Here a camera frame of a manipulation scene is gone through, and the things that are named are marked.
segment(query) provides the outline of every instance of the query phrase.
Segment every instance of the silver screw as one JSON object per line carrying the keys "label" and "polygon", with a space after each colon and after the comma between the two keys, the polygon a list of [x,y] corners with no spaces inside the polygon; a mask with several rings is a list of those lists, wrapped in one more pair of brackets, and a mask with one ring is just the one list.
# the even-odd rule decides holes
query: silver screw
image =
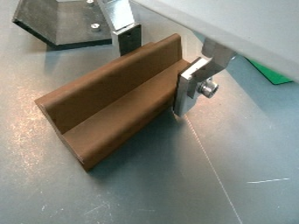
{"label": "silver screw", "polygon": [[88,7],[92,7],[95,5],[95,1],[93,0],[87,0],[87,5],[88,5]]}
{"label": "silver screw", "polygon": [[93,32],[99,32],[99,31],[100,31],[99,24],[92,24],[92,25],[89,26],[89,28],[91,28],[91,30],[92,30]]}
{"label": "silver screw", "polygon": [[203,94],[207,98],[211,98],[219,90],[219,84],[215,83],[211,79],[207,79],[199,87],[199,93]]}

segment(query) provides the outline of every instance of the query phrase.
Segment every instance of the metal bracket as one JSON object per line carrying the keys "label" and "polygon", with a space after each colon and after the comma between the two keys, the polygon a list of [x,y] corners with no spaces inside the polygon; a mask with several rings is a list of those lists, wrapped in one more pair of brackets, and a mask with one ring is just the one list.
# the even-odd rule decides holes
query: metal bracket
{"label": "metal bracket", "polygon": [[141,46],[141,25],[136,23],[128,0],[97,0],[111,29],[119,56]]}
{"label": "metal bracket", "polygon": [[197,58],[184,71],[179,74],[176,95],[172,111],[183,116],[195,105],[199,95],[211,98],[219,85],[212,82],[212,75],[219,73],[228,65],[235,52],[225,46],[205,38],[201,53],[209,59]]}

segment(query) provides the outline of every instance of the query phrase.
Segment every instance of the gray floor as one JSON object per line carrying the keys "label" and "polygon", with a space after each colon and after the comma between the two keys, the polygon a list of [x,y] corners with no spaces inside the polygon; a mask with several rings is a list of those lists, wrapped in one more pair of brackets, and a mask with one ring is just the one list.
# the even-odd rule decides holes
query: gray floor
{"label": "gray floor", "polygon": [[[0,223],[299,223],[299,86],[237,56],[183,119],[168,110],[85,173],[33,100],[113,59],[112,46],[52,52],[0,0]],[[135,6],[144,42],[192,33]]]}

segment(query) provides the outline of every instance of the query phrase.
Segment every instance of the brown foam block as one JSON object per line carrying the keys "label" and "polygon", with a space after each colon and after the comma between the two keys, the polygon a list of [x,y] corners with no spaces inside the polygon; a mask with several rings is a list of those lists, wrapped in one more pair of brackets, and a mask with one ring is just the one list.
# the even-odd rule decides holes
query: brown foam block
{"label": "brown foam block", "polygon": [[172,105],[177,74],[188,65],[173,34],[35,101],[85,170]]}

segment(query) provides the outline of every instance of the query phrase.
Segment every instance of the metal stand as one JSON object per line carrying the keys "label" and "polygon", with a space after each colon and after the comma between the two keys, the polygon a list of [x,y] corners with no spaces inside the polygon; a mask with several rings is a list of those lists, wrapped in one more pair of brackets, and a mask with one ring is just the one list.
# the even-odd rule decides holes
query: metal stand
{"label": "metal stand", "polygon": [[55,50],[112,43],[96,1],[21,0],[13,22]]}

